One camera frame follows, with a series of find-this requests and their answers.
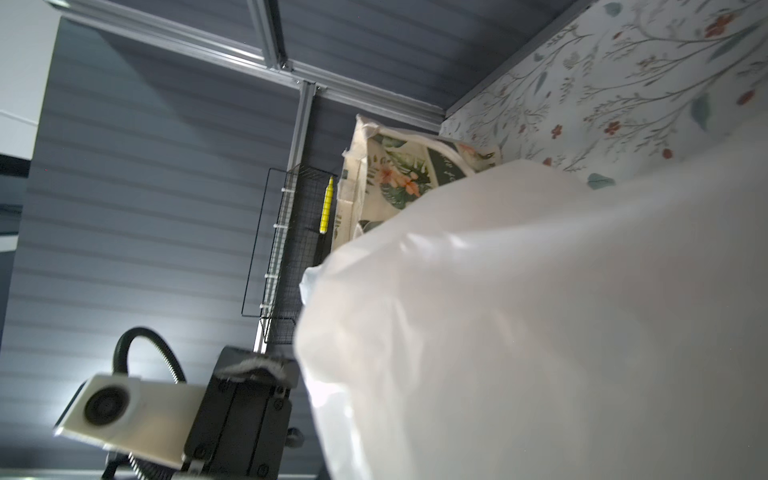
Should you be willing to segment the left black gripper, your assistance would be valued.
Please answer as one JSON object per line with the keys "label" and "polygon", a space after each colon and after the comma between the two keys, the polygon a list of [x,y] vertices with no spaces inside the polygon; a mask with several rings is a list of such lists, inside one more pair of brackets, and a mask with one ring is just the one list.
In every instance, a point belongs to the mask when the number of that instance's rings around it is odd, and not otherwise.
{"label": "left black gripper", "polygon": [[225,347],[183,450],[181,479],[276,479],[289,428],[292,359]]}

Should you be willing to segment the cream canvas tote bag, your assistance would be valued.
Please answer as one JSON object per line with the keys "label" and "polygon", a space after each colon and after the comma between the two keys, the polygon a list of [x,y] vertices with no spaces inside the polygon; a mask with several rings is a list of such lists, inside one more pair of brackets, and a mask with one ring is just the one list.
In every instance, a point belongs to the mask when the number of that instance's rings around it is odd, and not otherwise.
{"label": "cream canvas tote bag", "polygon": [[373,230],[428,192],[502,163],[497,146],[396,129],[358,115],[343,152],[331,248]]}

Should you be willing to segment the white plastic grocery bag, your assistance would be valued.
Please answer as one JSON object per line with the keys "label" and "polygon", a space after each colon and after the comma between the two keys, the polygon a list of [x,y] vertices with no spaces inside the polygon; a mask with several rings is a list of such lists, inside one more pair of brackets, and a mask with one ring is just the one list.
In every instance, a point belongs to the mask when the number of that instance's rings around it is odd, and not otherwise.
{"label": "white plastic grocery bag", "polygon": [[429,193],[324,261],[295,353],[334,479],[763,479],[767,119]]}

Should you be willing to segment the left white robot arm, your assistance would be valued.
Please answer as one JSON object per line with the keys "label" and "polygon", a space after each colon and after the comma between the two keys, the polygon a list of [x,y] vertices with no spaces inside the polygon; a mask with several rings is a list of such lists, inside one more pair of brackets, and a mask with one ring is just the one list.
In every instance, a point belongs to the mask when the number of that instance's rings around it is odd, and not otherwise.
{"label": "left white robot arm", "polygon": [[[136,339],[157,349],[170,380],[161,379],[158,367],[132,373],[129,359]],[[227,346],[208,383],[197,385],[187,381],[175,353],[156,331],[134,327],[116,343],[112,372],[160,384],[166,391],[159,402],[170,407],[172,417],[181,414],[176,394],[199,394],[190,414],[183,418],[185,427],[177,442],[182,473],[274,479],[284,451],[304,445],[303,432],[289,424],[290,394],[299,384],[299,368],[293,360]]]}

